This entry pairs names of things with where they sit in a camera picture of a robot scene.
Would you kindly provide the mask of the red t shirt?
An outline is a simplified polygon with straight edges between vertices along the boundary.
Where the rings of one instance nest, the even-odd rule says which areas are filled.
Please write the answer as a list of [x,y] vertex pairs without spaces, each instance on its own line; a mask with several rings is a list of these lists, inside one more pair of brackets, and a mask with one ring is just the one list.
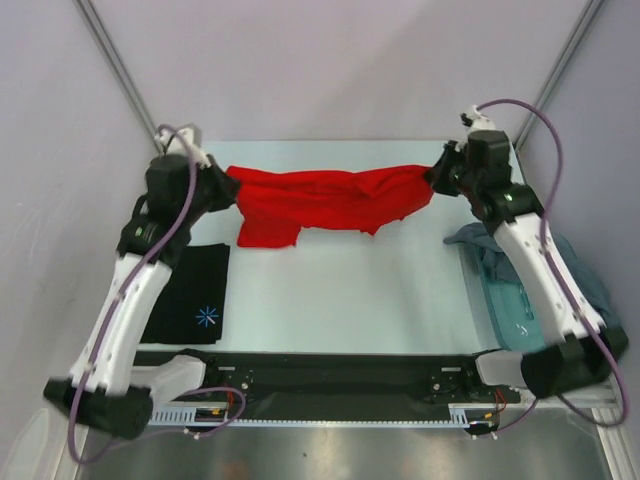
[[286,248],[308,228],[375,235],[429,204],[434,195],[426,181],[429,171],[404,165],[273,173],[231,166],[227,173],[240,184],[236,205],[243,216],[237,245]]

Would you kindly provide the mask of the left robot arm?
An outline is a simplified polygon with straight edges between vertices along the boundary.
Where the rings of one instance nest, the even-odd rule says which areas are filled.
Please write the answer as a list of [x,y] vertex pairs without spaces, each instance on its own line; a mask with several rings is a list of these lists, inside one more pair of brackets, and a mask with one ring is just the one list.
[[235,202],[236,183],[202,147],[194,124],[159,126],[160,153],[145,173],[146,191],[121,231],[111,284],[93,330],[69,373],[47,381],[45,400],[67,419],[67,439],[79,426],[112,438],[139,437],[161,406],[193,393],[207,400],[220,374],[191,351],[133,376],[138,345],[156,301],[205,214]]

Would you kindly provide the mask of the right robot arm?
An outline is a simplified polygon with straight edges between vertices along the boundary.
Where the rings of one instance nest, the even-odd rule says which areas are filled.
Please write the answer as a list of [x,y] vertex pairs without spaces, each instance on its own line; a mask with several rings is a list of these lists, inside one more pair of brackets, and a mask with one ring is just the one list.
[[461,376],[463,393],[484,401],[497,385],[511,385],[546,399],[608,380],[628,348],[626,333],[591,306],[558,250],[544,206],[530,186],[513,181],[506,132],[479,106],[461,120],[465,138],[447,142],[425,178],[436,193],[469,202],[514,267],[545,339],[531,353],[479,355],[476,367]]

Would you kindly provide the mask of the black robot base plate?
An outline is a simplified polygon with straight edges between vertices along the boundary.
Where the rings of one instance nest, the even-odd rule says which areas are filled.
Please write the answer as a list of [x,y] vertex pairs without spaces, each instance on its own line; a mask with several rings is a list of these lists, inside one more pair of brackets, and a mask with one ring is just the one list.
[[471,356],[292,353],[209,354],[194,400],[227,400],[258,412],[371,412],[399,407],[471,404],[499,410],[519,402],[513,388],[485,385]]

